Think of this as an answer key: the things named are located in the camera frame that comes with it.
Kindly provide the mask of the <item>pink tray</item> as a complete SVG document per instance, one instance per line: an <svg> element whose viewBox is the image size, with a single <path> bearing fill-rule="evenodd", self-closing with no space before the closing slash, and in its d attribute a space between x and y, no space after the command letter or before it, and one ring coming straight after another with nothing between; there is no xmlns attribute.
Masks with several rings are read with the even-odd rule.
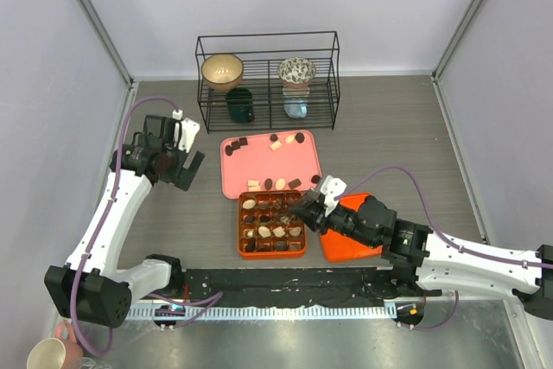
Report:
<svg viewBox="0 0 553 369"><path fill-rule="evenodd" d="M268 179L289 183L299 180L299 190L312 185L322 170L313 134L308 130L229 137L220 149L221 189L231 200L248 191L253 182L263 188Z"/></svg>

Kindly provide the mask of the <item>orange chocolate box tray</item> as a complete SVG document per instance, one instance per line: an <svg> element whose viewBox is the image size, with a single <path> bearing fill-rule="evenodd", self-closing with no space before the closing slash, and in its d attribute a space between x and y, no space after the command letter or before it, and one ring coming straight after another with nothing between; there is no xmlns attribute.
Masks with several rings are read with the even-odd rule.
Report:
<svg viewBox="0 0 553 369"><path fill-rule="evenodd" d="M302 257L307 250L304 223L282 225L274 221L277 199L297 202L301 196L295 190L242 193L238 197L238 254L250 260Z"/></svg>

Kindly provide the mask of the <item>orange box lid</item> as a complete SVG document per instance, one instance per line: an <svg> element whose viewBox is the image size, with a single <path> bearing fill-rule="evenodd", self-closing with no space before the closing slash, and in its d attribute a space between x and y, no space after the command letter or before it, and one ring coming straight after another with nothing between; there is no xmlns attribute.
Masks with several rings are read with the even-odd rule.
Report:
<svg viewBox="0 0 553 369"><path fill-rule="evenodd" d="M351 194L343 197L340 200L340 205L358 211L367 196L370 196L370 194ZM382 252L381 247L372 248L362 245L360 242L343 236L332 229L328 229L324 235L321 235L320 241L324 257L330 263L379 257Z"/></svg>

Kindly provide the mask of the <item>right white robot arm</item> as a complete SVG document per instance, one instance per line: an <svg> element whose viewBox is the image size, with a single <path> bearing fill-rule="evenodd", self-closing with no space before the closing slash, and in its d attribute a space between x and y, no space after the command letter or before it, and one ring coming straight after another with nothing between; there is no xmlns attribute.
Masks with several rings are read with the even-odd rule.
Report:
<svg viewBox="0 0 553 369"><path fill-rule="evenodd" d="M291 209L308 229L332 230L371 248L381 248L392 266L391 287L407 296L415 290L464 291L520 302L535 317L552 318L552 248L501 249L458 239L405 219L369 195L356 209L309 190Z"/></svg>

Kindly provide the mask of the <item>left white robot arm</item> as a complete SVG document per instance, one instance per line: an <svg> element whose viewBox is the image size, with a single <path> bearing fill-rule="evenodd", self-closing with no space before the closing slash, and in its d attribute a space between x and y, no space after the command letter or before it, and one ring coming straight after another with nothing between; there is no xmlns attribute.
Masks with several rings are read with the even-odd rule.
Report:
<svg viewBox="0 0 553 369"><path fill-rule="evenodd" d="M44 283L59 314L108 328L125 320L132 303L153 292L176 298L184 287L179 258L147 256L118 268L138 208L159 181L189 190L204 154L191 148L200 126L175 112L148 115L130 144L114 152L104 195L86 232L62 266L50 266Z"/></svg>

